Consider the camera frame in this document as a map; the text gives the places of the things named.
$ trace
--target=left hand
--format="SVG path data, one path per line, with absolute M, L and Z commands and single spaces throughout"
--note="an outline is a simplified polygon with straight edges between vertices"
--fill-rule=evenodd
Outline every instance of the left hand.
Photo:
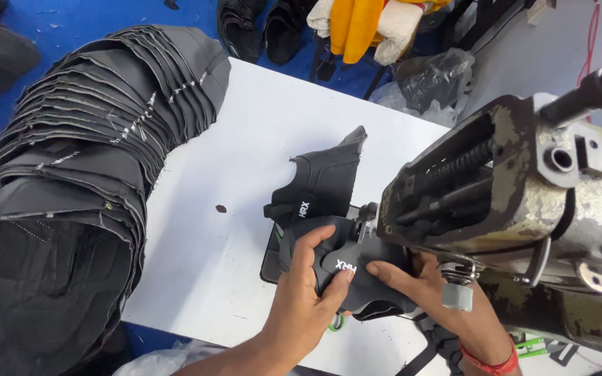
M 271 312 L 258 335 L 260 343 L 279 350 L 278 359 L 272 361 L 291 365 L 290 369 L 320 343 L 355 276 L 352 270 L 341 270 L 321 297 L 315 293 L 314 248 L 334 231 L 333 225 L 322 226 L 296 242 L 292 266 L 280 276 Z

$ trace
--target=red wire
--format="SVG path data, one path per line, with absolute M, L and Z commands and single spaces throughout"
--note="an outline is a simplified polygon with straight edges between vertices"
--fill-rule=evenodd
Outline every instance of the red wire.
M 594 0 L 594 12 L 591 13 L 591 21 L 589 22 L 589 34 L 587 35 L 587 59 L 585 60 L 580 74 L 577 76 L 577 85 L 580 86 L 580 81 L 585 76 L 591 73 L 591 58 L 593 57 L 593 49 L 596 45 L 596 34 L 598 32 L 598 20 L 601 15 L 601 2 Z M 587 121 L 591 122 L 591 116 L 587 116 Z

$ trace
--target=right hand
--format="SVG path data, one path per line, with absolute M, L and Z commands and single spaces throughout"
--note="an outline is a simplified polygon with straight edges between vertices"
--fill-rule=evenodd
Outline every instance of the right hand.
M 366 269 L 387 286 L 408 296 L 438 324 L 461 338 L 462 344 L 473 357 L 489 365 L 505 363 L 512 354 L 510 337 L 498 321 L 480 285 L 468 285 L 473 289 L 473 311 L 445 308 L 442 292 L 446 281 L 437 270 L 436 256 L 421 252 L 414 265 L 421 270 L 419 278 L 384 261 L 372 261 Z

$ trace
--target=stack of shoe uppers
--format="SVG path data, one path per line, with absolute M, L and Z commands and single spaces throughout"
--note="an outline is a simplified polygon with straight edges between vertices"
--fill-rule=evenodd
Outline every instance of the stack of shoe uppers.
M 96 354 L 143 267 L 164 159 L 222 106 L 230 63 L 195 28 L 121 30 L 55 63 L 0 134 L 0 375 Z

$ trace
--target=red thread bracelet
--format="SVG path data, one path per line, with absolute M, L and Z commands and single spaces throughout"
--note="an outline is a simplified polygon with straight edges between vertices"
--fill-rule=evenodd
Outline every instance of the red thread bracelet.
M 510 358 L 506 361 L 506 363 L 500 365 L 489 365 L 480 362 L 479 360 L 475 359 L 473 355 L 470 355 L 470 353 L 468 353 L 468 350 L 466 350 L 466 347 L 464 347 L 462 341 L 459 340 L 459 348 L 461 349 L 462 354 L 464 355 L 464 359 L 468 360 L 471 364 L 481 369 L 482 371 L 485 371 L 490 375 L 494 376 L 503 376 L 508 372 L 512 372 L 513 369 L 515 369 L 515 367 L 519 365 L 519 360 L 517 357 L 517 348 L 514 346 L 512 338 L 510 338 L 510 344 L 512 345 L 512 353 L 510 354 Z

